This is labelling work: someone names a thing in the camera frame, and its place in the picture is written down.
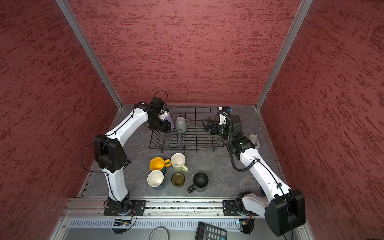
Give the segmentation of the lavender plastic cup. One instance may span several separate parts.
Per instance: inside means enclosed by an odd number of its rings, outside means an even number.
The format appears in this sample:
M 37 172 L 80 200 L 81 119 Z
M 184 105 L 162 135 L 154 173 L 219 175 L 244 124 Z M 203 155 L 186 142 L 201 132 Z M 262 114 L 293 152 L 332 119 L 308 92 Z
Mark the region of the lavender plastic cup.
M 172 116 L 171 115 L 167 116 L 167 120 L 171 124 L 171 131 L 172 131 L 175 128 L 175 123 L 174 123 L 174 121 L 172 119 Z

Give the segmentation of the white ceramic mug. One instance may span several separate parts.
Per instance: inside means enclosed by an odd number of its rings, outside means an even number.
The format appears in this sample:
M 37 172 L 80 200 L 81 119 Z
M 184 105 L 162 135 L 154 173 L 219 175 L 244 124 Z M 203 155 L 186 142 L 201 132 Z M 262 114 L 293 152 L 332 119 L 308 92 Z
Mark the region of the white ceramic mug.
M 181 131 L 182 134 L 185 134 L 188 129 L 188 125 L 191 123 L 191 121 L 185 119 L 182 116 L 177 117 L 176 119 L 176 129 L 177 131 Z

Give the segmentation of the black mug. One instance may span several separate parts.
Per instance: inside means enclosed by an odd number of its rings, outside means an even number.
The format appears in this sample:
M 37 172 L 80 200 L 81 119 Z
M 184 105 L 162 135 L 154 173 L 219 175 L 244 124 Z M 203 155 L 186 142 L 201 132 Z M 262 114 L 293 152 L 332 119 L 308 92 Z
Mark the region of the black mug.
M 198 193 L 204 192 L 209 183 L 209 178 L 205 173 L 197 173 L 194 175 L 193 184 L 187 189 L 188 193 L 192 193 L 194 191 Z

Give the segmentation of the clear glass tumbler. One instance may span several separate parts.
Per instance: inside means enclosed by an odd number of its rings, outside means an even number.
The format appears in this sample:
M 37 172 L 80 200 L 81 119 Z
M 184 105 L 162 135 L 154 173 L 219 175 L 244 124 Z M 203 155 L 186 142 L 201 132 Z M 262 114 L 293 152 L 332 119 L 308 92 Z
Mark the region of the clear glass tumbler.
M 173 139 L 173 132 L 162 132 L 163 144 L 169 145 Z

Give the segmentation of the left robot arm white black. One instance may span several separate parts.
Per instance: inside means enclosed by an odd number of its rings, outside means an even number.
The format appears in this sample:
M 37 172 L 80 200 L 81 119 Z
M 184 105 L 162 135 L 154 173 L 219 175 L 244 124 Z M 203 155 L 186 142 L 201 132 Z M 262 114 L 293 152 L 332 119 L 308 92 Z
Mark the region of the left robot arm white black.
M 107 206 L 116 214 L 124 216 L 132 211 L 124 178 L 124 167 L 129 165 L 130 161 L 123 146 L 144 123 L 148 123 L 151 130 L 169 133 L 172 124 L 167 120 L 168 115 L 166 102 L 153 97 L 150 103 L 139 102 L 134 105 L 131 113 L 105 135 L 96 136 L 95 161 L 107 180 Z

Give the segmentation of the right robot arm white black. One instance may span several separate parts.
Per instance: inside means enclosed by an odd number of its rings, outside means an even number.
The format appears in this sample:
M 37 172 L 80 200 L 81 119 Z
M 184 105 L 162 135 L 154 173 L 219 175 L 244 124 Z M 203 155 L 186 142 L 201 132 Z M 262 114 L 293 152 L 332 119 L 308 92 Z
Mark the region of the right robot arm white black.
M 278 237 L 304 225 L 306 210 L 302 192 L 291 189 L 267 165 L 254 143 L 244 135 L 239 116 L 223 110 L 218 115 L 217 121 L 202 121 L 204 131 L 226 140 L 234 170 L 251 172 L 265 193 L 263 198 L 252 192 L 238 195 L 235 208 L 239 214 L 254 213 L 264 218 Z

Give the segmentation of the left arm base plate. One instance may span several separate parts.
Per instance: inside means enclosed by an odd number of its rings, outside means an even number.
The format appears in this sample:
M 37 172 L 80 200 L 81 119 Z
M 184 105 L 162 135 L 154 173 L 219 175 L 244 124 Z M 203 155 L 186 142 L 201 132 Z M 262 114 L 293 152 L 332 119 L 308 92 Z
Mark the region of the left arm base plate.
M 112 207 L 112 204 L 106 203 L 105 209 L 104 209 L 104 216 L 129 217 L 132 214 L 134 214 L 134 216 L 143 216 L 147 201 L 146 200 L 130 200 L 130 202 L 131 202 L 131 208 L 133 208 L 134 211 L 128 210 L 127 214 L 122 214 L 122 212 L 115 210 Z

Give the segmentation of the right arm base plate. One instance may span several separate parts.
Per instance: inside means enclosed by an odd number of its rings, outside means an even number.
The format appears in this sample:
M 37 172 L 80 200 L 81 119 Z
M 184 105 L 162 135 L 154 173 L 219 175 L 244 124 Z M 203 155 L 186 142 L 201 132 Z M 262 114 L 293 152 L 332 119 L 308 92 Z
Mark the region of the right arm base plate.
M 264 217 L 265 207 L 262 203 L 250 199 L 223 201 L 224 216 L 250 217 L 252 214 Z

